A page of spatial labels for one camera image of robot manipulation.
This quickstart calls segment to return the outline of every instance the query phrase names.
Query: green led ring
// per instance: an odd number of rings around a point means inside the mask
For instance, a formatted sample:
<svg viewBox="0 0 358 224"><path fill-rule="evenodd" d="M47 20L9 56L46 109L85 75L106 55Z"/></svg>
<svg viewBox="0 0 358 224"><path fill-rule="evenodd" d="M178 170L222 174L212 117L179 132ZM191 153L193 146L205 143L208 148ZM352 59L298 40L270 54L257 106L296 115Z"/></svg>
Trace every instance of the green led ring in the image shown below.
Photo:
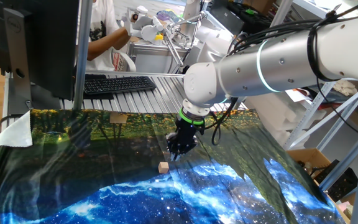
<svg viewBox="0 0 358 224"><path fill-rule="evenodd" d="M204 124L204 121L193 121L193 120L187 118L187 117L183 114L182 110L179 111L179 116L180 116L182 119L184 119L187 123L190 123L190 124L194 124L194 125L203 125L203 124Z"/></svg>

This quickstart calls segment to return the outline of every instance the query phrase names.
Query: black keyboard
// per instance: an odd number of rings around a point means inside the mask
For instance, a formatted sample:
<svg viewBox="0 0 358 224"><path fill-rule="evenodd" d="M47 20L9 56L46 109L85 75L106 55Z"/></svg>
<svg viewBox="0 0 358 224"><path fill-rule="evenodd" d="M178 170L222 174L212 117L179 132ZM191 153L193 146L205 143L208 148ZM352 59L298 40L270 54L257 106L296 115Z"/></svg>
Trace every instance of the black keyboard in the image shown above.
<svg viewBox="0 0 358 224"><path fill-rule="evenodd" d="M139 90L154 90L149 77L124 77L85 80L84 92L88 95L102 93L127 93Z"/></svg>

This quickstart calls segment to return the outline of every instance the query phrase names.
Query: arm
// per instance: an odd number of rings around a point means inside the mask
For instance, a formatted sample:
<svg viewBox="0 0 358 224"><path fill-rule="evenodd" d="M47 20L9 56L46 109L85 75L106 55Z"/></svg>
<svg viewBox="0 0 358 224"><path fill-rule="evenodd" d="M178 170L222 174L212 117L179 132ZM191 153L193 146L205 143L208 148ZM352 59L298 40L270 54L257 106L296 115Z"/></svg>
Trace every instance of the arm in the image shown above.
<svg viewBox="0 0 358 224"><path fill-rule="evenodd" d="M102 39L90 42L88 46L87 60L95 59L110 47L119 50L128 43L129 39L130 36L128 36L125 27L123 27Z"/></svg>

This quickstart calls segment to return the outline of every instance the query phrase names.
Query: yellow object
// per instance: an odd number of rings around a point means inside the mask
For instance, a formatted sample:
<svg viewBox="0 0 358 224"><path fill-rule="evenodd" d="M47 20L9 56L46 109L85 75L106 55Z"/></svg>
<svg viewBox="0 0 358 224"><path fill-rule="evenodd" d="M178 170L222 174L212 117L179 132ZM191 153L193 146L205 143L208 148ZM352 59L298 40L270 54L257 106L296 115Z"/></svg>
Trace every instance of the yellow object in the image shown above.
<svg viewBox="0 0 358 224"><path fill-rule="evenodd" d="M156 35L154 40L163 40L164 36L162 34Z"/></svg>

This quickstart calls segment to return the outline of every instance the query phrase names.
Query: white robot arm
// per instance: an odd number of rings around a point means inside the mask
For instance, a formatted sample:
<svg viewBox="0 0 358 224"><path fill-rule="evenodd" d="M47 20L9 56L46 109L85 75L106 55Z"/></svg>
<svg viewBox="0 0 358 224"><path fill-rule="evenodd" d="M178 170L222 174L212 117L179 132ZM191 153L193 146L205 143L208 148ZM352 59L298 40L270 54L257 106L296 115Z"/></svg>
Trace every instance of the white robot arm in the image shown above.
<svg viewBox="0 0 358 224"><path fill-rule="evenodd" d="M168 137L174 159L195 146L209 108L224 99L262 95L315 85L308 55L308 30L281 35L217 62L196 63L185 76L187 99L179 112L178 131ZM316 58L322 80L358 79L358 18L318 29ZM186 127L195 126L195 130Z"/></svg>
<svg viewBox="0 0 358 224"><path fill-rule="evenodd" d="M148 12L143 6L139 6L134 12L128 8L123 20L130 36L154 43L157 33L163 31L163 25L155 16L149 17Z"/></svg>

